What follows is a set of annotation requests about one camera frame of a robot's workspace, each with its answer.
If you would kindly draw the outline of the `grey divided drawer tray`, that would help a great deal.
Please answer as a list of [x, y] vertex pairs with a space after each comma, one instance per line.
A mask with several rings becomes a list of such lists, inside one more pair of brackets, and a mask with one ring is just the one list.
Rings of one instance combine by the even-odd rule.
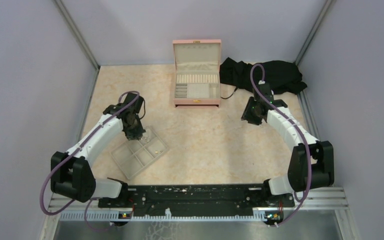
[[110, 151], [110, 156], [128, 180], [143, 172], [169, 151], [167, 144], [156, 131], [147, 126], [139, 140], [126, 140]]

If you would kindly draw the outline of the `pink jewelry box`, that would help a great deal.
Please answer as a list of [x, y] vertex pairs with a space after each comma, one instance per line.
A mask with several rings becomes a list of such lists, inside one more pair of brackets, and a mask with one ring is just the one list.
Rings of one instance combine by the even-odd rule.
[[216, 109], [221, 104], [220, 39], [173, 40], [175, 108]]

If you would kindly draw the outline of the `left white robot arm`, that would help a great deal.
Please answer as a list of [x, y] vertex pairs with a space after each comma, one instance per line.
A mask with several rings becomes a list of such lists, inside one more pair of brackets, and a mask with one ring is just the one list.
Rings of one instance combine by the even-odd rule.
[[97, 179], [92, 165], [118, 134], [127, 140], [140, 140], [145, 133], [139, 117], [144, 98], [138, 91], [123, 93], [117, 104], [108, 106], [98, 123], [77, 144], [51, 157], [51, 172], [46, 182], [54, 194], [85, 203], [90, 199], [109, 198], [118, 207], [129, 203], [130, 193], [124, 183]]

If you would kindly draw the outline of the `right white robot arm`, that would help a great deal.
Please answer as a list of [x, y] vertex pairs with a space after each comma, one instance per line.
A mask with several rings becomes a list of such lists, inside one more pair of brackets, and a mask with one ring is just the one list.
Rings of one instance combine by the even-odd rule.
[[268, 123], [291, 150], [287, 173], [266, 180], [261, 199], [275, 206], [283, 194], [331, 186], [335, 181], [334, 148], [329, 141], [312, 136], [293, 117], [287, 104], [274, 99], [268, 82], [260, 81], [248, 99], [241, 120], [249, 124]]

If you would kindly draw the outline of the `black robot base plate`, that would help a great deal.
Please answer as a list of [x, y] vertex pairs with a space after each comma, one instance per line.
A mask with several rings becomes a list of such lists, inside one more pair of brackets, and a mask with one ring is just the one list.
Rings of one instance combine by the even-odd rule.
[[117, 198], [104, 197], [100, 208], [134, 208], [135, 217], [250, 216], [254, 208], [294, 207], [292, 194], [272, 195], [266, 183], [130, 185]]

